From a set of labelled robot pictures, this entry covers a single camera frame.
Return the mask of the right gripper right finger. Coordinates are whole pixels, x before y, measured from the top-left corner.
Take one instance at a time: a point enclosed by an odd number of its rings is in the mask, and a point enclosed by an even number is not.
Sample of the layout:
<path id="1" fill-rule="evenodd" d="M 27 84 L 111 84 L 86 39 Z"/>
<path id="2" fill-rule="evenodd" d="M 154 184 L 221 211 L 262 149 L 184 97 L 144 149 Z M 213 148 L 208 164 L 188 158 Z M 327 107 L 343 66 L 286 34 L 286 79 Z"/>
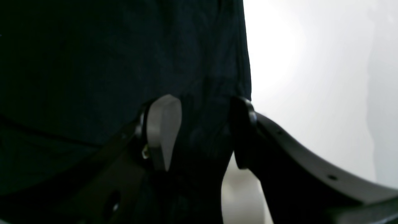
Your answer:
<path id="1" fill-rule="evenodd" d="M 231 99 L 230 129 L 237 166 L 260 180 L 275 224 L 397 223 L 397 190 L 317 156 L 246 98 Z"/>

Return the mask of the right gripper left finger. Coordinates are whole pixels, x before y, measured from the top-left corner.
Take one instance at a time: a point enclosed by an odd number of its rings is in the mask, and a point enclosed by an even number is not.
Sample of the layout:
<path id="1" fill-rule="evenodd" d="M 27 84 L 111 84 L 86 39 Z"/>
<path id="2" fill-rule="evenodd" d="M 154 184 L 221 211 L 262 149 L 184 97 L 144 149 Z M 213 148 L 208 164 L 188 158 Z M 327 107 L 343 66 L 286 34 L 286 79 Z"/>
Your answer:
<path id="1" fill-rule="evenodd" d="M 69 173 L 73 195 L 56 208 L 57 224 L 124 224 L 146 174 L 167 172 L 182 123 L 181 101 L 164 95 L 145 104 L 103 149 Z"/>

